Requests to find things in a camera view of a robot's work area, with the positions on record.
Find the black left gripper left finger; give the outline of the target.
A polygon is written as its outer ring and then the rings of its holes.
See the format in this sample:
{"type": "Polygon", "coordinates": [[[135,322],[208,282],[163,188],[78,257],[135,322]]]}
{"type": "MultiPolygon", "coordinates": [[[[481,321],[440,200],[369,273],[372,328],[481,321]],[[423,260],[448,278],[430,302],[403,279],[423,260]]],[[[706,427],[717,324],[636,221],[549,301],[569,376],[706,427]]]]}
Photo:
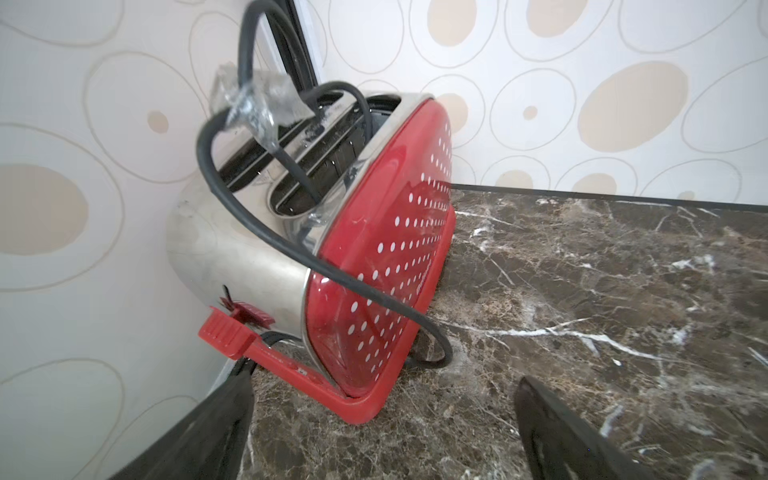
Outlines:
{"type": "Polygon", "coordinates": [[[237,478],[254,409],[255,369],[255,362],[238,360],[209,397],[113,477],[237,478]]]}

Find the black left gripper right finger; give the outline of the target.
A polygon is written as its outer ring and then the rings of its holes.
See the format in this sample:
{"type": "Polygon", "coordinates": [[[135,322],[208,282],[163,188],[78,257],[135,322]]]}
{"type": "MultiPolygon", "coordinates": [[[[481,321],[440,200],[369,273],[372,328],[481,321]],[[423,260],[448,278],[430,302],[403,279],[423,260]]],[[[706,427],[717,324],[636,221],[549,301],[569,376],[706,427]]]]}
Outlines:
{"type": "Polygon", "coordinates": [[[513,397],[518,431],[534,479],[652,479],[574,413],[542,382],[520,379],[513,397]]]}

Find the red polka-dot toaster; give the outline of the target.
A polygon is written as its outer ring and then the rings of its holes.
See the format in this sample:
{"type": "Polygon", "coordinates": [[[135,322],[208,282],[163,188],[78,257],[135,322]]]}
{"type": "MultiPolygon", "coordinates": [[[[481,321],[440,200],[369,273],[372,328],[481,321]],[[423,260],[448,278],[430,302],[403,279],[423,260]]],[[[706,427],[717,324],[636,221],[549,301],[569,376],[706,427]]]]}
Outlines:
{"type": "MultiPolygon", "coordinates": [[[[368,110],[345,92],[279,131],[315,202],[247,134],[218,143],[221,179],[293,245],[418,310],[433,299],[456,224],[450,120],[427,94],[379,92],[368,110]]],[[[351,292],[268,246],[192,177],[166,222],[168,258],[210,309],[200,338],[251,359],[363,424],[384,406],[418,334],[393,309],[351,292]]]]}

